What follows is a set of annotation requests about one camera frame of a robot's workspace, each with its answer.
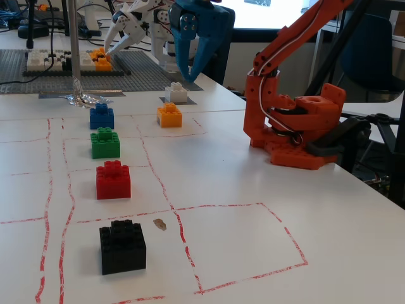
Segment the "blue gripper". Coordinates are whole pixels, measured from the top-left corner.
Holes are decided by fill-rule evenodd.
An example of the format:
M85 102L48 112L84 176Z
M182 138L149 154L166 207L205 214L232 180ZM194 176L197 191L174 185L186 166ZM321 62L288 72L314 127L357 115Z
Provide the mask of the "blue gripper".
M194 82L226 36L231 12L211 1L175 1L170 27L175 41L177 65L187 82ZM189 71L190 42L199 39Z

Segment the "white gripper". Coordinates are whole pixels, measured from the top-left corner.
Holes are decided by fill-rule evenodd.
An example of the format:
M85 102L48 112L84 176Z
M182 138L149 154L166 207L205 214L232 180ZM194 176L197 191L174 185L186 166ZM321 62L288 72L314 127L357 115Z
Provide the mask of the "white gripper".
M139 44L146 36L146 18L153 10L156 1L134 1L131 5L122 4L121 8L114 14L113 23L104 40L106 55L112 55L127 47ZM124 36L113 46L111 43L119 32Z

